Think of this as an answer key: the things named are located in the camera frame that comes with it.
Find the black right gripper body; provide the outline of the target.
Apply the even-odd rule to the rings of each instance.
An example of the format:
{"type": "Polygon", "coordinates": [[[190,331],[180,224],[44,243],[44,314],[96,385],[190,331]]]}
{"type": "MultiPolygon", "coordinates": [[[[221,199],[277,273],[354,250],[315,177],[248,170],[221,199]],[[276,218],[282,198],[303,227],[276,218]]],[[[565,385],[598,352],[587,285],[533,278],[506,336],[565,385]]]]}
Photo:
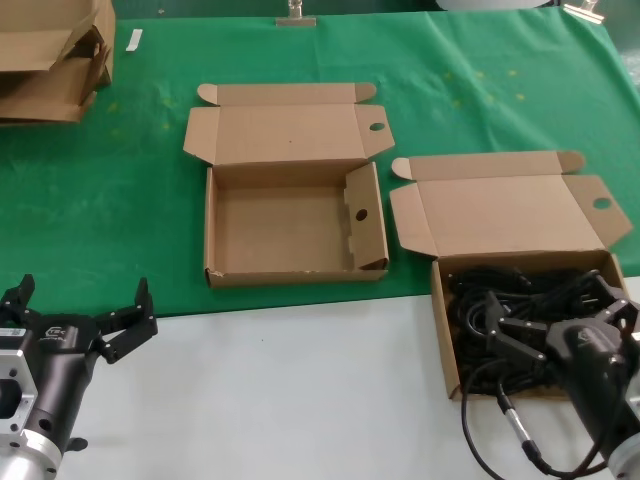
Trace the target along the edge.
{"type": "Polygon", "coordinates": [[[547,335],[546,356],[591,438],[606,436],[600,455],[611,457],[639,432],[639,420],[625,399],[637,362],[623,354],[620,331],[593,319],[556,323],[547,335]]]}

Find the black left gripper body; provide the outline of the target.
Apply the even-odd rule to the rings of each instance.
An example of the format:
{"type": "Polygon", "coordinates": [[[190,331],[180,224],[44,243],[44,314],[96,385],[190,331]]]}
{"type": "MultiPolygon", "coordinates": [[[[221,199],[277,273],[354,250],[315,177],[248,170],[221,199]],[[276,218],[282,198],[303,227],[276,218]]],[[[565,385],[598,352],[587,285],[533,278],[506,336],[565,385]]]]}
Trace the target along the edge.
{"type": "Polygon", "coordinates": [[[26,428],[64,453],[92,380],[100,332],[93,317],[80,314],[30,312],[25,325],[31,332],[29,348],[35,355],[32,376],[37,389],[26,428]]]}

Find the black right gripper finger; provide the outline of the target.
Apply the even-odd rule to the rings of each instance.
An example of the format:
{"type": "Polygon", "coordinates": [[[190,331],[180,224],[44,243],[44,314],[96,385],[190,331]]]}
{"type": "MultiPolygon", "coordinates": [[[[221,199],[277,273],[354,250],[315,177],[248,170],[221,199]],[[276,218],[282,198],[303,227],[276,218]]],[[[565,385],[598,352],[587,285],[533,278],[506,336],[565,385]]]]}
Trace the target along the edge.
{"type": "Polygon", "coordinates": [[[609,285],[598,270],[589,272],[588,340],[593,345],[638,345],[639,304],[609,285]]]}
{"type": "Polygon", "coordinates": [[[541,293],[488,291],[482,302],[487,350],[518,370],[542,375],[547,362],[547,305],[541,293]]]}

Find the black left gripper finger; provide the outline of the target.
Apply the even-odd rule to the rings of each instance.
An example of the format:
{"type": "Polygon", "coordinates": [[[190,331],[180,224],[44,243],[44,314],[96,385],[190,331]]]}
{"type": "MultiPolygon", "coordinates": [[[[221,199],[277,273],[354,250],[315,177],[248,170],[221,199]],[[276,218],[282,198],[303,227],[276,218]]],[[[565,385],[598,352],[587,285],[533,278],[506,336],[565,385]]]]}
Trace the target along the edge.
{"type": "Polygon", "coordinates": [[[153,298],[146,278],[141,278],[134,304],[94,318],[99,331],[96,351],[114,364],[158,333],[153,298]]]}
{"type": "Polygon", "coordinates": [[[1,297],[0,324],[2,328],[28,326],[28,302],[35,291],[31,274],[25,274],[20,283],[7,289],[1,297]]]}

